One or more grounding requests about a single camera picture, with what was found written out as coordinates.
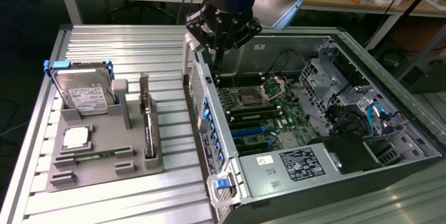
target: desk leg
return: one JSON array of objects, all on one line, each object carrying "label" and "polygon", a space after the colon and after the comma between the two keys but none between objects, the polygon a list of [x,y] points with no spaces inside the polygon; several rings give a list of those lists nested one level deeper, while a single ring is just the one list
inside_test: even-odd
[{"label": "desk leg", "polygon": [[400,17],[401,17],[401,14],[390,15],[390,17],[388,18],[384,26],[380,28],[380,30],[377,32],[377,35],[374,36],[369,45],[366,46],[366,48],[365,48],[366,50],[370,50],[370,49],[376,48],[376,46],[378,45],[380,41],[384,39],[385,35],[388,34],[390,28],[396,24]]},{"label": "desk leg", "polygon": [[70,19],[73,24],[83,24],[83,17],[79,12],[77,0],[63,0],[66,3]]}]

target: motherboard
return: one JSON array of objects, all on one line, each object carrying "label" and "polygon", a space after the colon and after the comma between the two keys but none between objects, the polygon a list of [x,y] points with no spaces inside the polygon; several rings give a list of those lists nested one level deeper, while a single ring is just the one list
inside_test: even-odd
[{"label": "motherboard", "polygon": [[217,89],[241,156],[305,146],[318,137],[286,77],[218,77]]}]

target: power supply label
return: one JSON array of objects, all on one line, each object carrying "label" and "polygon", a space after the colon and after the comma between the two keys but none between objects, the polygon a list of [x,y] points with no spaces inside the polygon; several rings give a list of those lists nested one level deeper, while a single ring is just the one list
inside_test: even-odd
[{"label": "power supply label", "polygon": [[293,181],[326,174],[312,148],[281,153],[281,159]]},{"label": "power supply label", "polygon": [[103,88],[77,88],[70,89],[69,92],[81,112],[107,109]]}]

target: hard disk drive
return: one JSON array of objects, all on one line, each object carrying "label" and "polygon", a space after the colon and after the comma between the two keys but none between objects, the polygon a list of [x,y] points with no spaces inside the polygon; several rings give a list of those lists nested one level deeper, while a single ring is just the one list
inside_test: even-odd
[{"label": "hard disk drive", "polygon": [[67,108],[81,115],[107,113],[107,105],[117,104],[113,94],[114,70],[111,62],[71,63],[58,61],[45,70],[57,84]]}]

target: aluminum workbench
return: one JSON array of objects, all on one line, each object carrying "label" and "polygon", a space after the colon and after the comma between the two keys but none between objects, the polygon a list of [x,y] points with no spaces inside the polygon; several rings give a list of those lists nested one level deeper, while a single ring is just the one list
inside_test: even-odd
[{"label": "aluminum workbench", "polygon": [[[0,223],[213,223],[182,86],[182,26],[75,26],[58,35],[51,60],[114,62],[139,95],[151,75],[166,171],[55,193],[45,191],[62,98],[46,77],[0,215]],[[445,223],[446,162],[385,190],[269,223]]]},{"label": "aluminum workbench", "polygon": [[62,108],[61,95],[46,77],[0,223],[98,223],[123,218],[131,223],[213,222],[182,86],[185,32],[178,26],[79,26],[59,32],[51,60],[101,62],[110,57],[115,78],[130,82],[127,100],[138,100],[141,72],[150,74],[165,172],[45,191]]}]

